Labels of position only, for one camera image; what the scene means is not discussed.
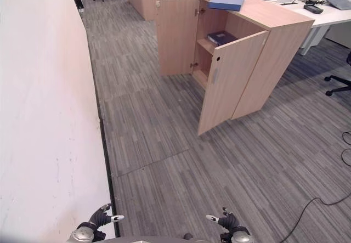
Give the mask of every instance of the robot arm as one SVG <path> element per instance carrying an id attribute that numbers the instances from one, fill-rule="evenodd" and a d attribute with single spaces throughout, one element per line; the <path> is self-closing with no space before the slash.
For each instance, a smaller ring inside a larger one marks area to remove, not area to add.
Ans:
<path id="1" fill-rule="evenodd" d="M 248 232 L 247 228 L 240 226 L 239 221 L 233 215 L 233 213 L 228 212 L 226 207 L 223 207 L 223 214 L 225 217 L 215 217 L 212 215 L 207 215 L 206 218 L 217 224 L 221 225 L 227 229 L 228 233 L 223 233 L 220 235 L 220 240 L 222 243 L 253 243 L 253 238 Z"/>
<path id="2" fill-rule="evenodd" d="M 98 231 L 99 227 L 124 219 L 124 216 L 108 216 L 106 211 L 109 210 L 110 207 L 111 204 L 106 204 L 99 208 L 92 217 L 90 217 L 89 222 L 81 223 L 78 228 L 72 232 L 66 243 L 90 243 L 104 240 L 106 234 Z"/>

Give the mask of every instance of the door hinge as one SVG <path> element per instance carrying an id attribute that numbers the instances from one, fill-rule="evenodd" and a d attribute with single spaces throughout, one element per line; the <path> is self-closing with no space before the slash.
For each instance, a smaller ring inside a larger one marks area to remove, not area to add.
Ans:
<path id="1" fill-rule="evenodd" d="M 191 64 L 190 64 L 190 68 L 196 67 L 196 66 L 198 66 L 198 65 L 199 65 L 198 63 L 191 63 Z"/>
<path id="2" fill-rule="evenodd" d="M 203 14 L 206 10 L 201 8 L 201 10 L 195 9 L 195 16 L 198 16 L 199 14 Z"/>

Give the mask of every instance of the blue folder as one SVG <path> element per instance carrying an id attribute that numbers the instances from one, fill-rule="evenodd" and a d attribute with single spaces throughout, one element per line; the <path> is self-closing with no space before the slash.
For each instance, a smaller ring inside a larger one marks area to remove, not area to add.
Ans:
<path id="1" fill-rule="evenodd" d="M 211 9 L 240 11 L 245 0 L 210 0 L 208 7 Z"/>

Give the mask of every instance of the black cable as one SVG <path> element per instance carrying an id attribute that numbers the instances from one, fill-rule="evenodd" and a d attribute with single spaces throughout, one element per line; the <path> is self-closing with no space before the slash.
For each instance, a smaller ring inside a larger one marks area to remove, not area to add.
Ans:
<path id="1" fill-rule="evenodd" d="M 342 133 L 342 139 L 344 140 L 344 142 L 346 142 L 348 145 L 351 145 L 351 143 L 349 143 L 345 140 L 346 135 L 350 135 L 350 138 L 351 138 L 351 132 L 343 132 Z"/>
<path id="2" fill-rule="evenodd" d="M 343 141 L 344 141 L 345 143 L 351 145 L 351 144 L 348 143 L 348 142 L 345 140 L 345 138 L 344 138 L 344 136 L 345 136 L 346 134 L 351 135 L 351 131 L 350 131 L 350 132 L 343 132 L 343 133 L 342 133 L 342 139 L 343 139 Z M 350 166 L 350 167 L 351 167 L 350 164 L 346 163 L 346 161 L 345 161 L 345 159 L 344 159 L 344 156 L 343 156 L 344 153 L 345 153 L 346 151 L 348 151 L 348 150 L 351 150 L 351 149 L 344 149 L 344 150 L 342 151 L 342 153 L 341 153 L 341 160 L 342 160 L 347 166 Z M 318 199 L 318 200 L 321 201 L 321 203 L 322 203 L 323 205 L 325 205 L 325 206 L 333 206 L 333 205 L 336 205 L 336 204 L 338 204 L 338 203 L 344 201 L 345 199 L 349 198 L 350 196 L 351 196 L 351 193 L 349 193 L 347 196 L 345 196 L 345 197 L 341 198 L 340 200 L 338 200 L 338 201 L 336 201 L 336 202 L 333 202 L 333 203 L 326 203 L 326 202 L 324 202 L 320 197 L 315 197 L 315 198 L 311 199 L 311 200 L 305 205 L 305 207 L 303 208 L 303 210 L 302 210 L 302 212 L 301 212 L 301 214 L 300 214 L 300 217 L 298 218 L 298 220 L 297 220 L 297 222 L 295 223 L 294 227 L 291 229 L 291 231 L 289 232 L 289 234 L 288 234 L 282 241 L 280 241 L 280 243 L 283 243 L 285 240 L 287 240 L 287 239 L 291 236 L 291 234 L 292 234 L 292 233 L 294 232 L 294 230 L 296 229 L 298 223 L 300 222 L 303 213 L 305 212 L 306 208 L 309 206 L 310 203 L 312 203 L 313 201 L 315 201 L 315 200 Z"/>
<path id="3" fill-rule="evenodd" d="M 294 3 L 295 1 L 305 2 L 306 0 L 293 0 L 292 3 Z"/>
<path id="4" fill-rule="evenodd" d="M 347 166 L 350 166 L 350 167 L 351 167 L 351 165 L 350 165 L 349 163 L 347 163 L 347 162 L 345 161 L 345 159 L 344 159 L 344 153 L 345 153 L 346 151 L 351 151 L 351 149 L 345 149 L 345 150 L 342 151 L 342 153 L 341 153 L 341 160 L 342 160 Z"/>

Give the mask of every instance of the open cabinet door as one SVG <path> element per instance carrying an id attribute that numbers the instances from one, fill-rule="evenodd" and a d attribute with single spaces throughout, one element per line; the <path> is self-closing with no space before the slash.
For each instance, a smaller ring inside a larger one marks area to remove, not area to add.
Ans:
<path id="1" fill-rule="evenodd" d="M 232 117 L 268 33 L 256 33 L 214 49 L 199 135 Z"/>
<path id="2" fill-rule="evenodd" d="M 161 75 L 192 73 L 200 0 L 154 0 Z"/>

